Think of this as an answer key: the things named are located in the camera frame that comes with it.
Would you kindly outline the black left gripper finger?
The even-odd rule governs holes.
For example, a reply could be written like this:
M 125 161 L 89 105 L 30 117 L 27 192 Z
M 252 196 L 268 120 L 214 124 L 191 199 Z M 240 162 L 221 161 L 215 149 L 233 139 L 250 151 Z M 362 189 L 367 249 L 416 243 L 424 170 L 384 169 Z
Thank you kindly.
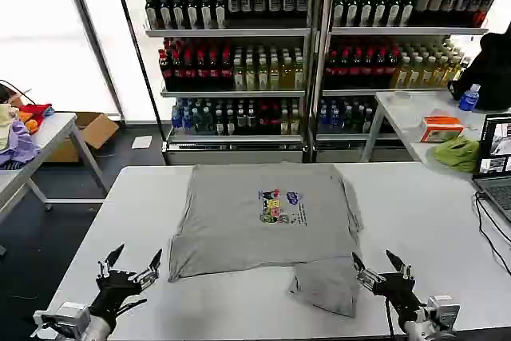
M 97 275 L 98 278 L 106 278 L 109 276 L 109 272 L 112 270 L 113 266 L 119 259 L 123 249 L 124 244 L 121 244 L 119 247 L 112 250 L 103 261 L 99 261 L 99 273 Z
M 129 281 L 139 285 L 142 291 L 153 285 L 159 278 L 161 256 L 162 249 L 159 249 L 148 267 L 144 271 L 129 277 Z

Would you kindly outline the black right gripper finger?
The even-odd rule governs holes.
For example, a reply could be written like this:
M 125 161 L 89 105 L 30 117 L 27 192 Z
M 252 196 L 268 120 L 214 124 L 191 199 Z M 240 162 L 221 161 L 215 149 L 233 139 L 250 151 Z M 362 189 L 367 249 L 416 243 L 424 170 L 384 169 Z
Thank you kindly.
M 405 280 L 412 280 L 414 278 L 412 274 L 412 266 L 410 264 L 405 264 L 399 256 L 395 255 L 388 249 L 386 250 L 386 256 L 396 272 L 399 272 Z
M 351 255 L 357 281 L 368 291 L 373 292 L 375 284 L 378 283 L 378 274 L 367 268 L 356 253 L 352 252 Z

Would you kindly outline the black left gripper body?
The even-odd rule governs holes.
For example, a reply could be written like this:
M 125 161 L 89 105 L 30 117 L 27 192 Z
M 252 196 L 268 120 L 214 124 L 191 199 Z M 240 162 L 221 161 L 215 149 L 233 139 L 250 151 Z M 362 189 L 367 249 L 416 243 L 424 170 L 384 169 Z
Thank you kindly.
M 91 315 L 115 319 L 125 309 L 124 302 L 141 293 L 141 284 L 134 279 L 135 272 L 111 270 L 108 276 L 99 276 L 99 293 L 89 306 Z

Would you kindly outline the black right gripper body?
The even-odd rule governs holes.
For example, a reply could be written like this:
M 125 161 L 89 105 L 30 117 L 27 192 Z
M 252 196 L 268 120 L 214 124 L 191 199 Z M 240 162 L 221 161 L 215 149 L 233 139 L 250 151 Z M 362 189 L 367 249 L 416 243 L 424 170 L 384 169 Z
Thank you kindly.
M 424 304 L 414 294 L 415 281 L 405 278 L 400 272 L 385 272 L 373 284 L 374 295 L 386 297 L 400 319 L 417 319 L 417 312 Z

